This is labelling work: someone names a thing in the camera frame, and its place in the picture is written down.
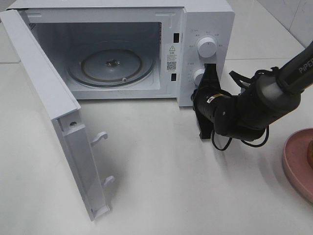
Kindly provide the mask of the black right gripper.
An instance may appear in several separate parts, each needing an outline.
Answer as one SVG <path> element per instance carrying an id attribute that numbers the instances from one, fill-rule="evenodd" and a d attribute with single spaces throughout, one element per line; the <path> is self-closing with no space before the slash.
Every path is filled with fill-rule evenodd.
<path id="1" fill-rule="evenodd" d="M 191 95 L 201 140 L 211 139 L 213 125 L 232 125 L 235 122 L 235 96 L 220 90 L 216 64 L 204 64 L 205 70 Z"/>

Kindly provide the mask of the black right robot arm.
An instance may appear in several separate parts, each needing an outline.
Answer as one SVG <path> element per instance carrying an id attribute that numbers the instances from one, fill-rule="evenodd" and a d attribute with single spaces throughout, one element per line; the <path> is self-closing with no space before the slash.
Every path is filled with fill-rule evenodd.
<path id="1" fill-rule="evenodd" d="M 283 67 L 258 70 L 252 78 L 235 71 L 229 75 L 244 91 L 231 95 L 222 90 L 216 64 L 205 64 L 204 74 L 191 100 L 202 140 L 215 134 L 238 139 L 248 146 L 265 135 L 269 125 L 295 110 L 301 93 L 313 83 L 313 46 L 309 45 Z"/>

